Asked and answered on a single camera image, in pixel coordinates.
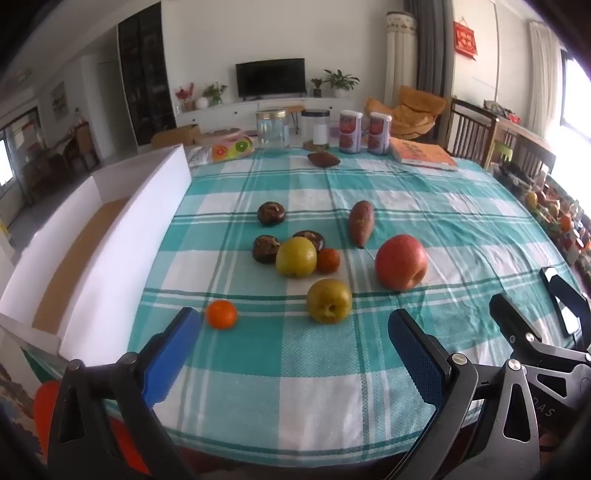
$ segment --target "green and white tablecloth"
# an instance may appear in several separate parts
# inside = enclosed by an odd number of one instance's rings
[[[403,167],[389,157],[344,155],[322,170],[307,152],[256,153],[200,166],[166,233],[139,305],[129,350],[139,351],[183,306],[229,299],[235,328],[204,326],[168,399],[155,411],[178,443],[271,465],[335,465],[407,449],[433,412],[423,404],[388,340],[400,307],[450,352],[502,365],[510,348],[488,313],[507,292],[546,342],[566,346],[538,272],[567,265],[530,214],[477,165],[457,172]],[[287,220],[264,227],[259,205],[280,202]],[[376,210],[369,253],[348,238],[349,209]],[[292,280],[256,263],[253,240],[300,230],[340,251],[333,276],[350,285],[351,316],[314,323],[306,293],[321,278]],[[429,258],[415,289],[394,295],[377,282],[370,256],[398,233],[418,238]]]

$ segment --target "black tv screen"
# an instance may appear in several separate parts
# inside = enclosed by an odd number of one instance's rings
[[[236,79],[240,97],[306,92],[304,59],[238,63]]]

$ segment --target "black jar lid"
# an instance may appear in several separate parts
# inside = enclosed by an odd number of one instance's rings
[[[301,116],[324,117],[324,116],[330,116],[330,110],[322,110],[322,109],[302,110],[300,115]]]

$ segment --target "red and white can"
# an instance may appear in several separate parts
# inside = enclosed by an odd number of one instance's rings
[[[384,113],[369,114],[368,152],[385,155],[390,147],[390,125],[392,117]]]
[[[361,150],[362,112],[343,110],[339,121],[339,150],[344,153],[359,153]]]

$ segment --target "screw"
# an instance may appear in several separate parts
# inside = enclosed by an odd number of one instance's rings
[[[133,365],[137,359],[138,359],[137,353],[127,352],[121,357],[121,359],[119,361],[125,365]]]
[[[82,366],[82,360],[74,359],[68,363],[68,370],[75,371],[78,370]]]
[[[509,365],[509,368],[511,368],[512,370],[519,370],[521,368],[521,364],[518,360],[511,359],[507,362],[507,364]]]
[[[454,353],[452,355],[452,362],[454,362],[456,365],[466,365],[468,363],[468,359],[466,358],[466,355],[462,353]]]

